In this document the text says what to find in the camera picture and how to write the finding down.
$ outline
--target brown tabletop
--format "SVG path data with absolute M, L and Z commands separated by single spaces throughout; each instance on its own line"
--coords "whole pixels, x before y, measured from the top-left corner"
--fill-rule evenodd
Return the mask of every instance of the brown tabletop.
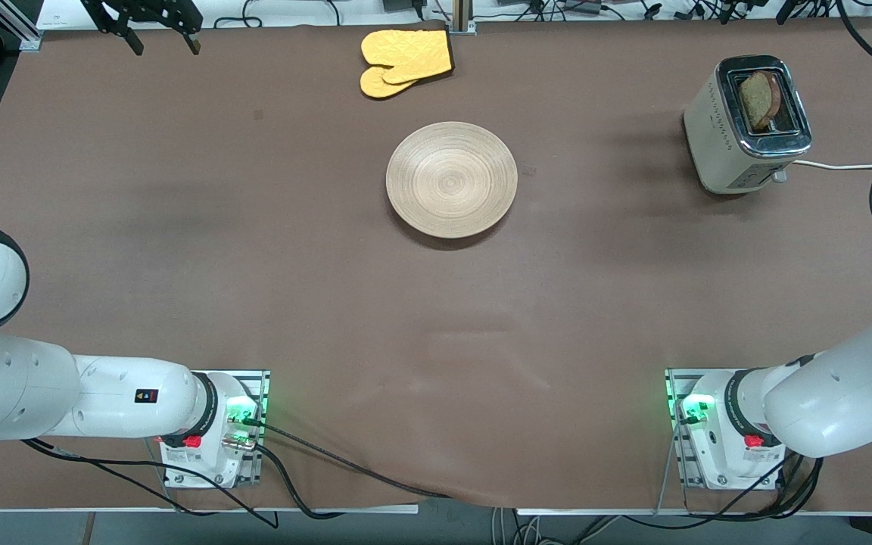
M 769 53 L 802 94 L 809 158 L 872 162 L 872 59 L 839 21 L 485 24 L 453 38 L 452 77 L 384 102 L 359 91 L 368 31 L 205 31 L 200 56 L 148 32 L 141 58 L 63 33 L 22 55 L 0 110 L 0 227 L 32 287 L 4 331 L 271 369 L 271 420 L 471 503 L 641 510 L 668 451 L 665 368 L 778 365 L 872 322 L 871 173 L 793 167 L 717 198 L 680 123 L 719 60 Z M 444 120 L 488 128 L 520 169 L 505 220 L 462 244 L 385 200 L 395 146 Z M 415 499 L 274 448 L 313 505 Z M 290 505 L 270 466 L 240 494 Z M 0 443 L 0 507 L 151 505 Z M 872 445 L 828 459 L 809 507 L 872 511 Z

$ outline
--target white toaster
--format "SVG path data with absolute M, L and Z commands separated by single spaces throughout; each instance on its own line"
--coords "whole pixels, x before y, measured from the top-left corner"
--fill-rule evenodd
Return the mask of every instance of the white toaster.
M 781 106 L 769 127 L 754 131 L 742 101 L 740 83 L 755 71 L 772 73 Z M 713 193 L 748 193 L 765 186 L 780 170 L 809 151 L 813 137 L 789 70 L 770 55 L 727 58 L 715 67 L 685 108 L 685 135 L 695 169 Z

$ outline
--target yellow oven mitt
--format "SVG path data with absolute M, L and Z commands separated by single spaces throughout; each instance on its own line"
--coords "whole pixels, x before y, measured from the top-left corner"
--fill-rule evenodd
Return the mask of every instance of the yellow oven mitt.
M 360 83 L 373 98 L 392 96 L 420 79 L 453 69 L 446 30 L 379 30 L 363 39 L 361 49 L 373 66 Z

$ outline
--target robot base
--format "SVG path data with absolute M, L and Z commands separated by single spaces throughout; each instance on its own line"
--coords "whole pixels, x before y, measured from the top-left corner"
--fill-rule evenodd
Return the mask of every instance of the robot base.
M 160 442 L 160 458 L 165 463 L 173 466 L 190 469 L 192 472 L 203 473 L 212 477 L 214 482 L 222 487 L 235 487 L 243 484 L 253 484 L 259 480 L 260 460 L 252 452 L 246 449 L 236 448 L 236 443 L 245 443 L 257 440 L 257 431 L 251 430 L 245 425 L 235 424 L 229 421 L 229 416 L 250 416 L 257 418 L 259 415 L 259 401 L 266 406 L 267 395 L 267 372 L 249 372 L 239 370 L 216 370 L 204 372 L 207 378 L 217 388 L 218 401 L 217 413 L 214 422 L 201 438 L 201 444 L 197 447 L 170 448 Z M 257 386 L 252 384 L 249 392 L 235 376 L 244 379 L 245 382 L 254 383 L 257 375 Z M 204 479 L 189 473 L 177 472 L 175 469 L 167 469 L 163 477 L 167 487 L 194 487 L 204 489 L 212 487 L 204 482 Z
M 669 369 L 672 418 L 698 422 L 678 427 L 675 440 L 683 487 L 744 490 L 786 455 L 783 445 L 748 446 L 733 427 L 724 404 L 724 388 L 738 369 Z M 774 490 L 775 475 L 755 490 Z

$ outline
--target metal post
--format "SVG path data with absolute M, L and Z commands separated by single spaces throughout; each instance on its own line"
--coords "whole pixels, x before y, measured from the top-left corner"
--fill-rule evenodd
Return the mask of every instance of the metal post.
M 0 0 L 0 24 L 20 39 L 20 51 L 38 51 L 42 34 L 36 25 L 9 0 Z
M 450 34 L 476 34 L 477 24 L 470 18 L 471 14 L 473 14 L 473 0 L 453 0 Z

